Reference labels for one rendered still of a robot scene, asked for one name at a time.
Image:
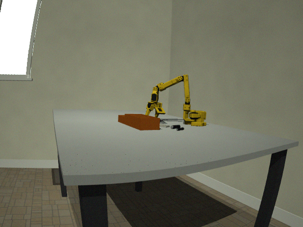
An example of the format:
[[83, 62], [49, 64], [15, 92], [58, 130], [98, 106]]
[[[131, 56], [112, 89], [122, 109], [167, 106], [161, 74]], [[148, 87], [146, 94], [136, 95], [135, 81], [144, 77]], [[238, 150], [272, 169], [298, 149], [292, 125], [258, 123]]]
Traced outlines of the orange bin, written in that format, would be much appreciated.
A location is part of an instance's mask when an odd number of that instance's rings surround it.
[[144, 114], [118, 115], [118, 122], [138, 130], [160, 130], [160, 118]]

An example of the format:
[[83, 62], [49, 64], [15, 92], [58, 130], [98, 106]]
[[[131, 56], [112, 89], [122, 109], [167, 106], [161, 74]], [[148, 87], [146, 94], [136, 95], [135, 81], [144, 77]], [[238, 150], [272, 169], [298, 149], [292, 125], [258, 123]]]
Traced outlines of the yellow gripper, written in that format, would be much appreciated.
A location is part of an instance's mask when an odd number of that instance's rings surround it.
[[165, 111], [162, 108], [162, 103], [148, 102], [146, 109], [147, 111], [145, 115], [149, 115], [153, 109], [155, 109], [155, 117], [158, 117], [159, 114], [165, 114]]

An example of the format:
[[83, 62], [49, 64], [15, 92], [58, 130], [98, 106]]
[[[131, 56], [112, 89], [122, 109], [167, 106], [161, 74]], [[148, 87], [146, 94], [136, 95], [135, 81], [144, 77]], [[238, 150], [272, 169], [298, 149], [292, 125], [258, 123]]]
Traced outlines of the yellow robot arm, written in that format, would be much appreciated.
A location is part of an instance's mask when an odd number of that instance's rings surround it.
[[[181, 82], [181, 81], [184, 82], [184, 91], [185, 91], [185, 104], [183, 104], [183, 110], [184, 110], [183, 119], [185, 120], [185, 124], [191, 124], [191, 126], [206, 126], [206, 122], [204, 122], [205, 112], [190, 109], [191, 105], [190, 105], [190, 96], [189, 96], [190, 94], [189, 94], [188, 75], [179, 76], [166, 83], [157, 84], [157, 86], [153, 87], [153, 92], [151, 94], [151, 102], [158, 102], [159, 91], [163, 91], [165, 88], [171, 87], [177, 84], [177, 82]], [[188, 118], [188, 116], [190, 117], [190, 119]]]

